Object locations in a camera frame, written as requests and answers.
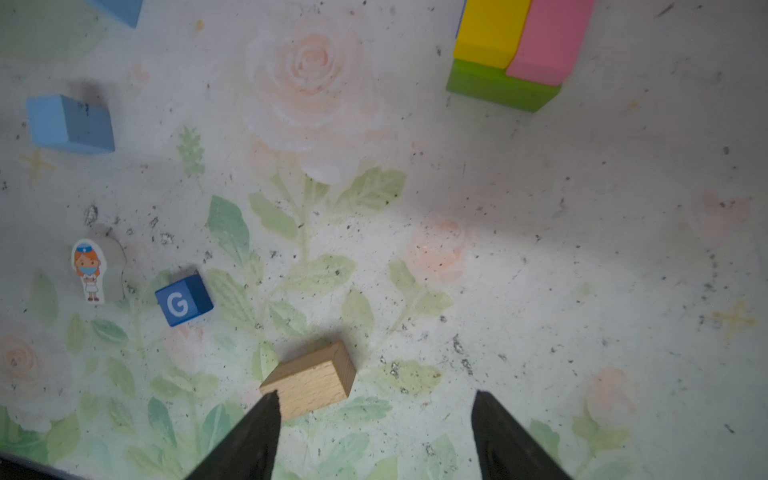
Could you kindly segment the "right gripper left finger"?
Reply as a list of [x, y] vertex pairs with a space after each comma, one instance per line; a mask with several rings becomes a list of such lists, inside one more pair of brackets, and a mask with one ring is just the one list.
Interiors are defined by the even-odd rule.
[[189, 480], [270, 480], [282, 416], [277, 392], [264, 395], [187, 476]]

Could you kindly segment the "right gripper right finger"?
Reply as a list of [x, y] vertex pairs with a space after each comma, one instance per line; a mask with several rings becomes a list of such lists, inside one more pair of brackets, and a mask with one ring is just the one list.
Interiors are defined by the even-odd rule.
[[476, 392], [471, 425], [483, 480], [571, 479], [490, 392]]

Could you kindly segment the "natural wood rectangular block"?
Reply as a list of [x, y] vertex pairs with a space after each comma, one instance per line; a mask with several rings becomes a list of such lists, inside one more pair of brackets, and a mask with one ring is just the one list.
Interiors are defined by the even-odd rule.
[[276, 392], [282, 419], [290, 421], [347, 399], [356, 373], [345, 344], [337, 341], [279, 364], [259, 390]]

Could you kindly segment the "green rectangular block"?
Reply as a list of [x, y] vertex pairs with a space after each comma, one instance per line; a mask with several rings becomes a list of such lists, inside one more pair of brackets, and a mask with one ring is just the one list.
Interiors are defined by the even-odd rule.
[[507, 76], [502, 69], [454, 60], [446, 89], [517, 110], [537, 112], [560, 93], [561, 86], [521, 80]]

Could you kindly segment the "light blue cube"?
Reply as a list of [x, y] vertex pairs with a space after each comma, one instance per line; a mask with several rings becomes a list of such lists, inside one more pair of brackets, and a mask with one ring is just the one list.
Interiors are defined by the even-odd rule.
[[88, 3], [135, 29], [139, 21], [143, 0], [88, 0]]
[[32, 142], [41, 147], [77, 154], [115, 151], [110, 112], [64, 95], [26, 100]]

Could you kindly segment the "yellow rectangular block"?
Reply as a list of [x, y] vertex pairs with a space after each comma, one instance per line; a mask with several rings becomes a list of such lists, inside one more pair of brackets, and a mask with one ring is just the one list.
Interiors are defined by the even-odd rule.
[[519, 47], [531, 0], [467, 0], [454, 58], [506, 69]]

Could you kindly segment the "pink rectangular block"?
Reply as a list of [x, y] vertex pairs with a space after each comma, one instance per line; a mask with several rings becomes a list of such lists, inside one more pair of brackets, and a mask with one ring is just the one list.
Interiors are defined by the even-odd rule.
[[594, 0], [533, 0], [506, 75], [560, 86], [572, 73]]

